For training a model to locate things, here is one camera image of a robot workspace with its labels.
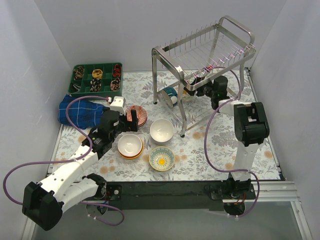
blue cloth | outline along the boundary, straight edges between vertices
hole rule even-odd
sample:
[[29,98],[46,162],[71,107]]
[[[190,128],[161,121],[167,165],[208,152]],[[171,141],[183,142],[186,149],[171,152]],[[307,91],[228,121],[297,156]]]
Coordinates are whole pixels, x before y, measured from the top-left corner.
[[[76,97],[65,95],[59,104],[58,121],[63,125],[71,126],[66,116],[66,109],[68,104],[74,99],[76,99]],[[69,108],[69,117],[71,121],[81,129],[92,128],[100,123],[101,116],[105,109],[107,109],[107,107],[102,104],[82,99],[76,101]]]

yellow flower pattern bowl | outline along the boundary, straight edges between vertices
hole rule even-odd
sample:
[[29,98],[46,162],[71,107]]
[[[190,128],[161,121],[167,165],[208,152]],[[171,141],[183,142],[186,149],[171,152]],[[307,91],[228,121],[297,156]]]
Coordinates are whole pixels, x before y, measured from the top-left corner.
[[168,171],[175,165],[175,155],[167,147],[156,147],[149,155],[149,163],[157,171]]

dish rack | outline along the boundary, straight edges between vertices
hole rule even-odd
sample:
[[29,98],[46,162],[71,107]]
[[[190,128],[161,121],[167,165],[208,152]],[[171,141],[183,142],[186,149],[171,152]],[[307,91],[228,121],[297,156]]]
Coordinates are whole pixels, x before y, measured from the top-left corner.
[[[227,30],[223,26],[223,21],[227,20],[234,26],[249,35],[249,42],[240,39],[238,36]],[[190,119],[190,125],[187,125],[187,116],[183,103],[184,88],[189,91],[195,91],[199,87],[213,81],[217,77],[225,74],[229,70],[239,66],[240,91],[245,86],[244,64],[253,58],[256,53],[254,34],[246,26],[226,15],[220,18],[218,23],[202,27],[190,35],[176,39],[164,47],[156,46],[152,49],[152,81],[153,81],[153,103],[157,104],[158,100],[162,102],[161,90],[158,91],[157,80],[157,60],[168,69],[178,81],[167,86],[177,86],[177,105],[179,111],[168,106],[167,109],[173,117],[182,126],[180,136],[184,137],[185,132],[201,121],[205,120],[212,113],[211,106],[207,108],[206,114],[200,114],[196,118]],[[203,79],[191,85],[194,78],[202,77]]]

glass panel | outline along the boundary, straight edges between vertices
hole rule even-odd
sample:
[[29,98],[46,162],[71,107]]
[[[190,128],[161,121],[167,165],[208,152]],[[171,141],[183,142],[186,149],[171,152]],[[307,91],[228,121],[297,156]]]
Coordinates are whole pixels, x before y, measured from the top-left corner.
[[[258,202],[249,215],[239,220],[205,209],[125,210],[124,213],[121,225],[106,226],[87,217],[86,206],[78,204],[63,214],[50,231],[37,226],[32,239],[302,239],[290,202]],[[121,216],[107,211],[103,218],[115,223]]]

plate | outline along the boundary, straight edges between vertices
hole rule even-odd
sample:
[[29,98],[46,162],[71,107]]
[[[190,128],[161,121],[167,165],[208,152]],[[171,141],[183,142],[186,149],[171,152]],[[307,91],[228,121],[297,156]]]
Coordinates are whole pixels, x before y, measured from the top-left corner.
[[130,122],[132,122],[132,116],[131,116],[131,110],[136,110],[136,116],[138,117],[138,127],[141,127],[143,124],[147,121],[147,111],[142,107],[138,105],[133,105],[128,107],[126,112],[126,119]]

